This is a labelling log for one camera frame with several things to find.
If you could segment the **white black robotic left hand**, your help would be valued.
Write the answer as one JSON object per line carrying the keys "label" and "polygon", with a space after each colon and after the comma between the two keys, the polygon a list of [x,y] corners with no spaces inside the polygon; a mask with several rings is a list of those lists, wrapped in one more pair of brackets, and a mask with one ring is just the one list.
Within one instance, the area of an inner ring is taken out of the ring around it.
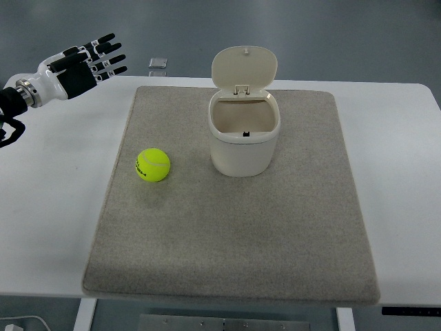
{"label": "white black robotic left hand", "polygon": [[16,81],[14,89],[27,106],[39,108],[53,100],[68,100],[127,70],[117,54],[120,43],[107,34],[82,46],[72,46],[42,61],[34,74]]}

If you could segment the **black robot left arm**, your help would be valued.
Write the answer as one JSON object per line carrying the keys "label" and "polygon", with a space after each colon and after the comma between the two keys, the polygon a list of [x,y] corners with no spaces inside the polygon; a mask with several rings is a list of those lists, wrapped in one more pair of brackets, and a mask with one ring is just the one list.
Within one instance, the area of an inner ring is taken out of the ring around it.
{"label": "black robot left arm", "polygon": [[[25,132],[25,125],[15,117],[27,110],[25,99],[15,88],[7,87],[1,91],[1,148],[16,142]],[[4,123],[14,129],[7,139],[6,131],[3,129]]]}

